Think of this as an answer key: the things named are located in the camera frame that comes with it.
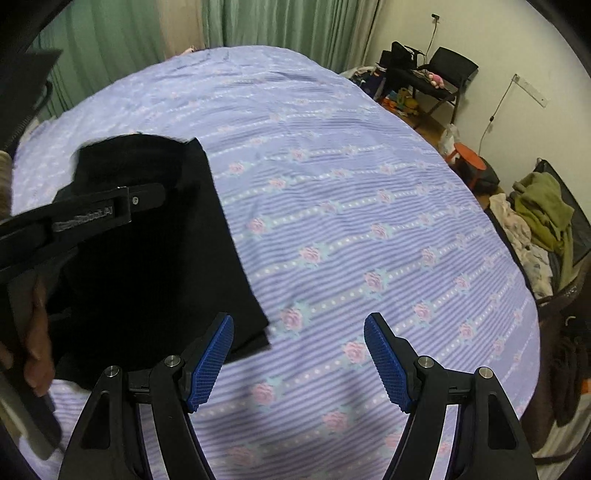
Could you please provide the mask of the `person's left hand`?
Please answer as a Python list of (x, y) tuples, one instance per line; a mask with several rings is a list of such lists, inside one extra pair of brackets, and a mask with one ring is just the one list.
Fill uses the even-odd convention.
[(35, 277), (30, 289), (31, 315), (24, 336), (24, 346), (28, 357), (19, 369), (24, 379), (37, 397), (46, 395), (55, 377), (55, 367), (51, 356), (49, 337), (49, 318), (45, 309), (47, 291), (40, 276)]

